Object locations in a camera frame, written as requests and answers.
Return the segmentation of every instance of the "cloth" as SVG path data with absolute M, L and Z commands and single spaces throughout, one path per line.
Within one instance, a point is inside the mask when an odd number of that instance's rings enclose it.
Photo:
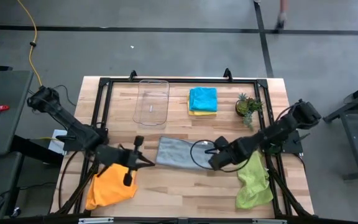
M 204 170 L 191 160 L 190 148 L 193 144 L 194 142 L 191 141 L 161 137 L 155 163 L 176 168 Z M 205 154 L 204 151 L 212 149 L 213 147 L 211 142 L 207 142 L 206 144 L 202 144 L 201 142 L 197 143 L 193 147 L 192 152 L 194 160 L 203 167 L 211 168 L 208 159 L 210 159 L 212 155 Z
M 215 88 L 196 87 L 190 90 L 190 110 L 209 111 L 218 110 L 218 99 Z
M 111 165 L 100 177 L 93 176 L 86 196 L 85 209 L 93 210 L 97 206 L 107 206 L 132 198 L 137 190 L 134 179 L 136 171 L 132 171 L 132 184 L 125 186 L 124 175 L 128 168 L 119 164 Z
M 269 174 L 263 167 L 260 159 L 262 155 L 255 151 L 249 158 L 248 164 L 237 171 L 239 180 L 243 183 L 236 198 L 236 208 L 252 208 L 268 203 L 273 199 L 269 187 Z
M 187 94 L 187 110 L 189 111 L 189 115 L 192 116 L 206 116 L 206 115 L 216 115 L 216 112 L 208 112 L 208 111 L 191 111 L 189 110 L 189 94 Z

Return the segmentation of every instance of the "lime green towel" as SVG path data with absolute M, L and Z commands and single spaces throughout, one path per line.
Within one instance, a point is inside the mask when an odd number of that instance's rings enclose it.
M 268 203 L 273 199 L 269 187 L 269 174 L 263 167 L 261 158 L 260 152 L 255 151 L 248 164 L 237 171 L 237 176 L 243 186 L 237 194 L 236 208 L 252 208 Z

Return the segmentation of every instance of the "clear plastic container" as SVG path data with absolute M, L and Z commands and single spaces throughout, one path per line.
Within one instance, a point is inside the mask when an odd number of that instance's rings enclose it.
M 169 82 L 142 80 L 139 82 L 134 121 L 145 126 L 158 126 L 167 121 Z

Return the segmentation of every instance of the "wooden tabletop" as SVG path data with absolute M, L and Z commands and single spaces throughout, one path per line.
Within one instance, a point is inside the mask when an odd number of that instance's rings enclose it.
M 90 124 L 100 77 L 84 77 L 77 103 L 75 117 L 84 124 Z M 285 84 L 281 78 L 270 78 L 268 88 L 275 116 L 288 104 Z M 202 84 L 170 83 L 170 96 L 166 126 L 163 129 L 144 128 L 133 122 L 137 93 L 137 83 L 115 83 L 112 89 L 107 128 L 112 146 L 121 143 L 133 148 L 136 135 L 145 137 L 141 151 L 152 161 L 157 154 L 160 136 L 171 138 L 215 140 L 224 136 L 233 141 L 241 136 L 250 136 L 253 132 L 245 127 L 236 115 L 234 105 L 239 93 L 255 97 L 254 87 L 249 84 Z M 218 91 L 218 113 L 216 116 L 189 116 L 186 96 L 190 88 L 196 86 L 215 87 Z M 265 123 L 269 121 L 267 113 Z M 253 116 L 254 131 L 259 120 Z M 65 156 L 62 169 L 69 156 Z M 283 154 L 283 165 L 288 188 L 310 213 L 313 213 L 308 184 L 302 163 L 293 155 Z M 78 153 L 68 166 L 63 180 L 62 203 L 73 193 L 80 179 L 83 155 Z M 193 217 L 193 218 L 273 218 L 271 203 L 253 209 L 236 209 L 235 199 L 241 187 L 236 173 L 213 171 L 192 171 L 155 166 L 140 169 L 136 176 L 138 190 L 135 197 L 124 202 L 99 207 L 92 211 L 94 216 L 112 217 Z M 278 199 L 284 212 L 282 194 L 278 185 Z M 53 198 L 51 212 L 58 210 L 57 190 Z

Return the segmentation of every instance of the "yellow towel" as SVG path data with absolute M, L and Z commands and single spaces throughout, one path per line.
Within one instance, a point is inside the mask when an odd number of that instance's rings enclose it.
M 187 110 L 189 111 L 189 115 L 192 115 L 192 116 L 216 115 L 216 112 L 191 111 L 191 110 L 189 110 L 189 94 L 187 94 Z
M 134 183 L 136 171 L 132 171 L 132 184 L 129 187 L 123 183 L 127 171 L 127 167 L 113 164 L 100 177 L 95 174 L 86 196 L 85 209 L 93 210 L 97 206 L 107 206 L 132 198 L 137 190 Z

